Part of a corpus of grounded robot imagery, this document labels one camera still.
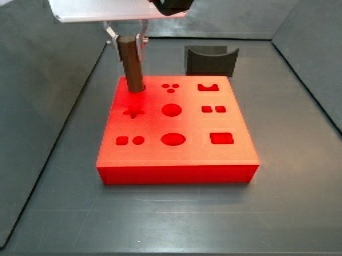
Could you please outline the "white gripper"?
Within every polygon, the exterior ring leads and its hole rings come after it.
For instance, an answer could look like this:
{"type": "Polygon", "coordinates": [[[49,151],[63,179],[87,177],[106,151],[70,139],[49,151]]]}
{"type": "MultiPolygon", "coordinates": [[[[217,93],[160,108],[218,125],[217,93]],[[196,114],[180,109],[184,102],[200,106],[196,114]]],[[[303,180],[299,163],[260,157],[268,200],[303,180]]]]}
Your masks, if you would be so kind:
{"type": "Polygon", "coordinates": [[[49,0],[55,18],[62,23],[103,22],[105,30],[110,36],[110,44],[117,52],[119,35],[107,21],[142,20],[142,30],[137,35],[138,59],[144,60],[144,50],[149,43],[146,32],[150,19],[184,18],[188,11],[165,15],[150,0],[49,0]]]}

